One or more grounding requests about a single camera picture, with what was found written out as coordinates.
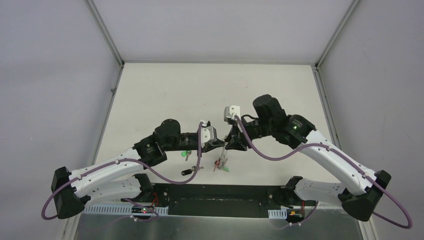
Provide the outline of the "large keyring with keys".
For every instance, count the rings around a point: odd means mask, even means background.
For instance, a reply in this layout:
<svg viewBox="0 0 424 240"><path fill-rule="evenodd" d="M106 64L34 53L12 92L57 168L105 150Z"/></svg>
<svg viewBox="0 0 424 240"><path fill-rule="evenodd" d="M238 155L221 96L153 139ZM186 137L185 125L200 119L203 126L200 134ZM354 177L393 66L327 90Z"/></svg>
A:
<svg viewBox="0 0 424 240"><path fill-rule="evenodd" d="M227 144L228 144L228 142L224 142L221 154L220 154L219 158L214 162L214 168L213 168L214 172L218 171L218 170L221 170L221 171L224 171L224 172L227 172L227 173L230 172L230 169L226 166L226 163L228 161L228 158L226 157L227 152L228 152L226 150Z"/></svg>

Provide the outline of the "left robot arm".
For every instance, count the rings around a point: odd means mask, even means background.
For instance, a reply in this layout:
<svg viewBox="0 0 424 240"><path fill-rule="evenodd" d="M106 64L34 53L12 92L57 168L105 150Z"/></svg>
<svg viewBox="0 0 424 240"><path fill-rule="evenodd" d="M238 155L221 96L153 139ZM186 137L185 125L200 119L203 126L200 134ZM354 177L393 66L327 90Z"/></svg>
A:
<svg viewBox="0 0 424 240"><path fill-rule="evenodd" d="M41 216L46 215L47 206L54 202L56 215L53 219L68 219L81 213L87 206L120 199L138 199L147 202L152 198L153 188L144 170L176 185L177 181L160 175L153 167L167 160L167 152L196 151L197 158L203 153L223 147L224 141L217 137L210 122L201 121L195 132L182 132L180 123L166 119L153 133L133 147L105 162L76 170L65 166L54 171L51 196L44 204Z"/></svg>

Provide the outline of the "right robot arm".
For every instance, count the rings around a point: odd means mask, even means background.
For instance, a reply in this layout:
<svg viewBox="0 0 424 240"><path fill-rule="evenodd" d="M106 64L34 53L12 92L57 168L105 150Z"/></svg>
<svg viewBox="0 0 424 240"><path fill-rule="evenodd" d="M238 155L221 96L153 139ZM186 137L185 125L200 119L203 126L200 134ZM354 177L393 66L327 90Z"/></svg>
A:
<svg viewBox="0 0 424 240"><path fill-rule="evenodd" d="M374 171L353 160L326 139L314 124L301 115L286 114L279 101L269 94L252 103L257 116L246 121L239 106L224 109L224 121L231 125L225 139L227 150L247 151L253 140L271 136L302 153L326 169L337 182L312 181L293 176L282 187L284 200L290 205L316 201L341 207L351 217L366 222L383 196L391 175Z"/></svg>

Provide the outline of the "green tagged key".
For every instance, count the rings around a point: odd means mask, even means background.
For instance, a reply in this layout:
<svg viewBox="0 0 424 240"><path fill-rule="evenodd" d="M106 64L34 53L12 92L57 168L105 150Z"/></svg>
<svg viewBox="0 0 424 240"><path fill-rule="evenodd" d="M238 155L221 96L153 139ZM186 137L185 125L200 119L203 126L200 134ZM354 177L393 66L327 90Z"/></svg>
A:
<svg viewBox="0 0 424 240"><path fill-rule="evenodd" d="M181 156L184 157L185 161L187 162L191 154L191 150L185 150L181 153Z"/></svg>

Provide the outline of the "black tagged key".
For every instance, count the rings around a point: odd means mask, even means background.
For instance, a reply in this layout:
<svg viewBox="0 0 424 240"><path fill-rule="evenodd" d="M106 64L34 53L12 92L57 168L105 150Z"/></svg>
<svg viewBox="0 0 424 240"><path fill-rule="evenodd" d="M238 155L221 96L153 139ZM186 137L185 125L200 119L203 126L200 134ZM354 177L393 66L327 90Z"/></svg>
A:
<svg viewBox="0 0 424 240"><path fill-rule="evenodd" d="M200 166L200 167L192 166L192 167L191 167L191 168L189 168L189 169L183 170L183 171L181 172L181 175L182 175L182 176L188 176L188 175L194 174L194 173L196 173L196 172L198 172L198 171L200 171L200 170L202 170L202 169L204 169L204 167L203 167L203 166Z"/></svg>

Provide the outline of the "right controller board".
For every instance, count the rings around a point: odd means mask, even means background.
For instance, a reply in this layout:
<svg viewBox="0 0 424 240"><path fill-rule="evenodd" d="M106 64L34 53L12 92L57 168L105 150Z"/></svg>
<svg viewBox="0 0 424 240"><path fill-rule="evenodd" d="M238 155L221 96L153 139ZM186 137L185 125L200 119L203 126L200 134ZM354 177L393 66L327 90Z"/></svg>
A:
<svg viewBox="0 0 424 240"><path fill-rule="evenodd" d="M302 209L296 209L287 213L286 221L288 223L295 224L295 223L302 222L304 219L305 219L305 211Z"/></svg>

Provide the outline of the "controller board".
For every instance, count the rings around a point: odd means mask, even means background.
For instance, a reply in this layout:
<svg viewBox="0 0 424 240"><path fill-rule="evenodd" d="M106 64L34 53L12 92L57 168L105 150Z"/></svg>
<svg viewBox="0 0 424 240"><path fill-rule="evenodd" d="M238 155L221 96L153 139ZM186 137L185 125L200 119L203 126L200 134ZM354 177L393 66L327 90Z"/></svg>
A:
<svg viewBox="0 0 424 240"><path fill-rule="evenodd" d="M286 221L288 223L295 224L295 223L302 222L304 219L305 219L305 211L302 209L296 209L287 213Z"/></svg>
<svg viewBox="0 0 424 240"><path fill-rule="evenodd" d="M154 206L137 206L133 205L131 212L133 214L152 214L152 211L155 209Z"/></svg>

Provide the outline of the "left controller board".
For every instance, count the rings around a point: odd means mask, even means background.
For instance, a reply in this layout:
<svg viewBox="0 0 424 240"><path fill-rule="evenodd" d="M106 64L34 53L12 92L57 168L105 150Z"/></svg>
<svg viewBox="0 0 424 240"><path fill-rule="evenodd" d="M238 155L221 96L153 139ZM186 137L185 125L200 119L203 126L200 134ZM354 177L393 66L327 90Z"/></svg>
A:
<svg viewBox="0 0 424 240"><path fill-rule="evenodd" d="M133 205L131 212L133 214L152 214L152 211L155 209L154 206L137 206Z"/></svg>

